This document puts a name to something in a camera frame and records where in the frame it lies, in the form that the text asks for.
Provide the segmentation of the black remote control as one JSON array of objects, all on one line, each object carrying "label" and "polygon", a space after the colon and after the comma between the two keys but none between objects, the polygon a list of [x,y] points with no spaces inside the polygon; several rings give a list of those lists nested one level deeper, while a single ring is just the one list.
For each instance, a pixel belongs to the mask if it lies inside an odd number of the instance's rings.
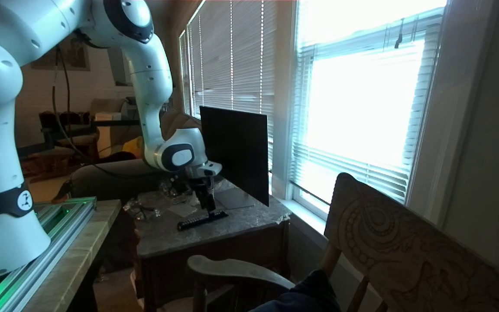
[{"label": "black remote control", "polygon": [[187,229],[198,227],[203,224],[208,224],[226,217],[228,217],[228,214],[225,211],[211,211],[206,215],[188,218],[184,221],[178,222],[177,230],[185,231]]}]

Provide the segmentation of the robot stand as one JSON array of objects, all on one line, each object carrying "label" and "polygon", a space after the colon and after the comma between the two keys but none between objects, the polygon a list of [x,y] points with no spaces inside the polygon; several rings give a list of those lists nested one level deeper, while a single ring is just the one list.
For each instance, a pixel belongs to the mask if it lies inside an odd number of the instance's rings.
[{"label": "robot stand", "polygon": [[50,244],[16,270],[0,266],[0,312],[67,312],[80,289],[87,289],[85,311],[96,310],[91,266],[121,202],[75,198],[62,204],[38,203],[34,209]]}]

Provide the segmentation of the window with closed blinds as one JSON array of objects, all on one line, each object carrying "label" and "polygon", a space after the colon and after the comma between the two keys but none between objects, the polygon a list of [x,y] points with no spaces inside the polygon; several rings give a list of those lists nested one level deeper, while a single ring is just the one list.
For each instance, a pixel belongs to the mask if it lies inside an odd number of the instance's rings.
[{"label": "window with closed blinds", "polygon": [[178,36],[184,110],[265,115],[270,172],[287,164],[295,8],[292,0],[200,0]]}]

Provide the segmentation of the clear plastic wrap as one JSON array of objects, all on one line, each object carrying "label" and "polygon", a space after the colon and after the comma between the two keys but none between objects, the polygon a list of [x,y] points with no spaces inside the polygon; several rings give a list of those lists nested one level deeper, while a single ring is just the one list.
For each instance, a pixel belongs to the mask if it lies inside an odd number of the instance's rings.
[{"label": "clear plastic wrap", "polygon": [[193,194],[188,183],[177,175],[161,179],[158,190],[172,204],[188,203]]},{"label": "clear plastic wrap", "polygon": [[135,221],[150,221],[162,215],[156,200],[131,198],[122,207]]}]

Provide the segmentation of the yellow object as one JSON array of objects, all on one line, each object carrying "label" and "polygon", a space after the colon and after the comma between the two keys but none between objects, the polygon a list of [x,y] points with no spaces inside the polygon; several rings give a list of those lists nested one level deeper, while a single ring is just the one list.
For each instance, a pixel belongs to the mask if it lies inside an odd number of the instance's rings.
[{"label": "yellow object", "polygon": [[144,138],[137,136],[123,144],[122,152],[133,154],[135,158],[141,159],[144,156]]}]

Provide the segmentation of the window with white blinds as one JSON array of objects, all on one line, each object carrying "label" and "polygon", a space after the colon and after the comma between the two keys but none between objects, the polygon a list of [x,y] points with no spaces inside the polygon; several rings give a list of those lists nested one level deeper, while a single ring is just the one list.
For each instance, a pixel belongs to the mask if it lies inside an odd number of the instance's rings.
[{"label": "window with white blinds", "polygon": [[300,0],[290,181],[325,219],[336,177],[404,203],[450,0]]}]

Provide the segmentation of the carved wooden chair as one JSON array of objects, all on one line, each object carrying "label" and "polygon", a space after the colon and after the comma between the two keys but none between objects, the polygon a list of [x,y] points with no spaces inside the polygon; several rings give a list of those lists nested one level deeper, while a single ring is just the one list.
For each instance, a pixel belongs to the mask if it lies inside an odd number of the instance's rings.
[{"label": "carved wooden chair", "polygon": [[[376,312],[499,312],[499,269],[413,211],[346,172],[335,181],[325,223],[327,247],[317,270],[329,280],[340,256],[362,274],[347,312],[358,312],[371,286]],[[207,285],[295,286],[246,261],[188,259],[193,312],[207,312]]]}]

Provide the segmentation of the framed wall picture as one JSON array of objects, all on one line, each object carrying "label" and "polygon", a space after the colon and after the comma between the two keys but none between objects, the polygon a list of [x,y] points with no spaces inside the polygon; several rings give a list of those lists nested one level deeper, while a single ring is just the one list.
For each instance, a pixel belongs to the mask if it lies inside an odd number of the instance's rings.
[{"label": "framed wall picture", "polygon": [[[68,70],[89,71],[88,51],[81,39],[74,34],[69,35],[58,44],[61,49],[61,57]],[[57,47],[50,49],[45,55],[30,63],[31,69],[50,70],[54,68],[57,60]]]}]

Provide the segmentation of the grey square mat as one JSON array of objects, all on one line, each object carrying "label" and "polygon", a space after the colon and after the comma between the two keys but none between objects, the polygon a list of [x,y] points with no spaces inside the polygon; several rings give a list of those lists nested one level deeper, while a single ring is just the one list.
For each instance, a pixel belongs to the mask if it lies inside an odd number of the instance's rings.
[{"label": "grey square mat", "polygon": [[255,206],[255,200],[240,188],[222,190],[214,194],[214,199],[227,210]]}]

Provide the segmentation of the black flat monitor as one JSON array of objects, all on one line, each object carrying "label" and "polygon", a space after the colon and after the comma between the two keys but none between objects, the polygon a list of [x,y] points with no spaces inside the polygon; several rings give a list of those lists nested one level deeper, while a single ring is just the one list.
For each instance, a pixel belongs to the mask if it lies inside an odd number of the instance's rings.
[{"label": "black flat monitor", "polygon": [[208,160],[222,165],[220,176],[268,207],[267,115],[205,106],[200,117]]}]

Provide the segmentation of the grey sofa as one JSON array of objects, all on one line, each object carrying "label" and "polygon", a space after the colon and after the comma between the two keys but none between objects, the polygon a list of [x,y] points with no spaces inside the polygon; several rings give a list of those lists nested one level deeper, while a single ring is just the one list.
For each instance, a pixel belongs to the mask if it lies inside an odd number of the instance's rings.
[{"label": "grey sofa", "polygon": [[125,204],[140,193],[155,191],[168,172],[147,165],[142,159],[83,166],[72,173],[51,200],[62,203],[69,198],[96,197],[121,200]]}]

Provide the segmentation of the row of dark wooden chairs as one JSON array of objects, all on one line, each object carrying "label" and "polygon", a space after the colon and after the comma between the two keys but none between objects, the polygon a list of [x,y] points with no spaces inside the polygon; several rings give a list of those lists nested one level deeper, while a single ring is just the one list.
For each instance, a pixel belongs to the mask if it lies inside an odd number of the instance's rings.
[{"label": "row of dark wooden chairs", "polygon": [[23,174],[61,176],[79,159],[75,148],[91,160],[99,158],[98,130],[91,124],[89,112],[39,113],[43,142],[18,148]]}]

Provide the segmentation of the dark cloth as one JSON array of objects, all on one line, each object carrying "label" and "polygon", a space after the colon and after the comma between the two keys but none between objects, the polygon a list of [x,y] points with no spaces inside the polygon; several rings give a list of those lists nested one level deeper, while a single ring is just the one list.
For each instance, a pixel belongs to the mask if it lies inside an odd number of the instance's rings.
[{"label": "dark cloth", "polygon": [[325,271],[315,270],[279,298],[249,312],[341,312],[341,308]]}]

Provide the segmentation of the grey paper sheet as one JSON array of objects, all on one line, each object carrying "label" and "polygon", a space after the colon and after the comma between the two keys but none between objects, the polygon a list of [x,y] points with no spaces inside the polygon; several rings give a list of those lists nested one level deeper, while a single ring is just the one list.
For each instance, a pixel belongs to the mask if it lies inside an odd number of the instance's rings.
[{"label": "grey paper sheet", "polygon": [[181,218],[186,218],[193,213],[198,211],[198,207],[194,207],[187,203],[174,204],[168,208],[168,211],[180,216]]}]

